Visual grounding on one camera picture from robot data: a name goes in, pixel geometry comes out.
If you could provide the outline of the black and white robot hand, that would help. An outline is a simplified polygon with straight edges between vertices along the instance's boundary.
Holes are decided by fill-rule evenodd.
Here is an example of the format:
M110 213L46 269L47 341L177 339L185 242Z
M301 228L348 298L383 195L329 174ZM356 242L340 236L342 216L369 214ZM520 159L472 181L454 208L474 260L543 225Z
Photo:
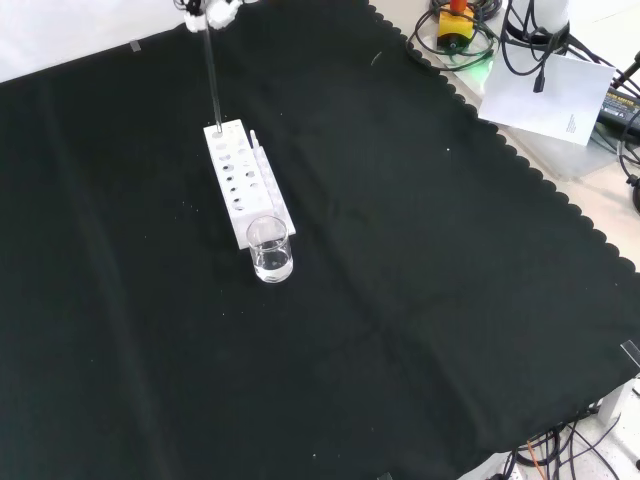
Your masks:
M222 30L236 18L244 5L257 0L174 0L176 9L183 13L186 28L192 33L207 30Z

